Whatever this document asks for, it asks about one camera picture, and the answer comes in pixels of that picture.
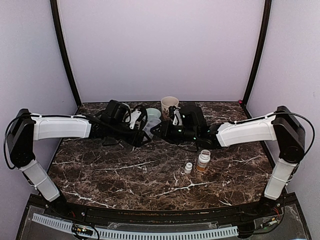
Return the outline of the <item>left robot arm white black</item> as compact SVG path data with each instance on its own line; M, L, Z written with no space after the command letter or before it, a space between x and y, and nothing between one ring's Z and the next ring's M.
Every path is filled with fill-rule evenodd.
M18 169L34 188L51 203L51 210L60 218L71 213L61 190L38 162L34 142L49 139L113 138L133 147L150 142L144 128L148 113L144 106L130 108L126 103L111 100L96 114L39 114L22 108L7 125L3 138L3 156L10 170Z

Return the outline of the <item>clear plastic pill organizer box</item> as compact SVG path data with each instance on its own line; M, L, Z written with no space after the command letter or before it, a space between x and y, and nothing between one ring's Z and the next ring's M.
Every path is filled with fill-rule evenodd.
M156 117L151 117L148 119L146 125L143 128L143 131L148 135L148 137L150 139L153 138L153 134L151 133L151 128L155 127L156 125L158 125L159 123L161 123L161 120L159 118Z

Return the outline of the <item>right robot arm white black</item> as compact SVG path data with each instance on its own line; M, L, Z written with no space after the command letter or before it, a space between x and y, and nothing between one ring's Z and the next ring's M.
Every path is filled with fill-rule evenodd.
M207 125L199 106L170 107L171 117L151 128L150 132L167 143L193 142L206 150L216 150L242 143L275 141L278 161L264 189L264 199L255 205L255 213L266 217L275 208L283 188L308 153L306 131L299 114L286 106L256 118Z

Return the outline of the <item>large orange label pill bottle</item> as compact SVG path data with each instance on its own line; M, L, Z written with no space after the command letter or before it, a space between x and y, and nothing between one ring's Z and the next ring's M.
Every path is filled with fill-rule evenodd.
M196 170L199 172L204 172L210 160L211 152L207 149L203 149L198 155L197 163L195 166Z

